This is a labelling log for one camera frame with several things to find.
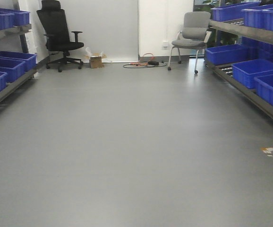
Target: gray stacking chair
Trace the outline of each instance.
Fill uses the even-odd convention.
[[[184,16],[184,27],[183,30],[178,33],[177,40],[172,42],[172,49],[169,56],[168,70],[171,70],[170,61],[173,48],[179,49],[193,49],[196,52],[196,62],[194,73],[198,73],[196,70],[198,52],[207,47],[207,42],[211,32],[208,32],[210,20],[210,13],[204,11],[189,12]],[[180,52],[179,52],[179,64],[182,63]]]

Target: chair armrest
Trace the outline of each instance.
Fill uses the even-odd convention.
[[[204,39],[204,43],[206,44],[207,42],[208,42],[208,40],[209,40],[209,38],[210,38],[210,36],[211,36],[211,31],[207,31],[207,33],[206,33],[206,37],[205,37],[205,39]]]
[[[75,42],[77,43],[78,42],[78,34],[82,33],[82,32],[80,32],[80,31],[72,31],[72,33],[75,34]]]
[[[180,36],[179,36],[179,35],[182,34],[182,33],[183,33],[183,31],[178,31],[178,34],[176,35],[176,39],[177,39],[177,40],[180,39]]]
[[[51,41],[50,38],[54,37],[55,35],[53,34],[44,34],[47,38],[46,38],[46,47],[48,50],[51,50]]]

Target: metal shelf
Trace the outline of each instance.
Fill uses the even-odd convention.
[[[24,75],[15,80],[13,83],[9,83],[4,90],[0,91],[0,102],[7,96],[9,96],[18,87],[20,87],[23,83],[25,83],[28,79],[32,78],[36,72],[36,69],[29,70]]]
[[[25,33],[28,33],[31,28],[32,25],[27,24],[23,26],[15,26],[5,30],[0,30],[0,40],[15,35],[23,35]]]
[[[273,31],[237,25],[234,24],[235,21],[243,21],[243,19],[226,22],[210,20],[209,25],[216,30],[221,30],[224,32],[255,39],[261,42],[273,44]]]
[[[218,76],[223,78],[224,80],[228,81],[231,85],[237,88],[247,99],[249,99],[253,104],[255,104],[258,108],[260,108],[263,112],[269,115],[273,119],[273,106],[264,101],[261,97],[259,97],[255,90],[248,89],[238,81],[236,81],[231,75],[225,73],[222,69],[228,68],[231,64],[226,65],[218,65],[215,66],[208,60],[205,60],[206,65],[211,68],[214,73]]]

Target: white roller blind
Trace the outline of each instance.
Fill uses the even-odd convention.
[[[79,41],[109,60],[138,59],[138,0],[60,0],[70,31],[83,31]],[[85,54],[85,48],[75,54]]]

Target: cardboard box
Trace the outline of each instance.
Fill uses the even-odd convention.
[[[85,56],[85,61],[89,60],[90,63],[90,68],[95,69],[95,68],[103,68],[104,64],[102,63],[103,58],[107,58],[105,54],[100,56],[99,53],[93,53],[91,57],[84,55]]]
[[[104,64],[102,63],[101,56],[90,57],[89,62],[90,62],[90,68],[92,68],[92,69],[104,67]]]

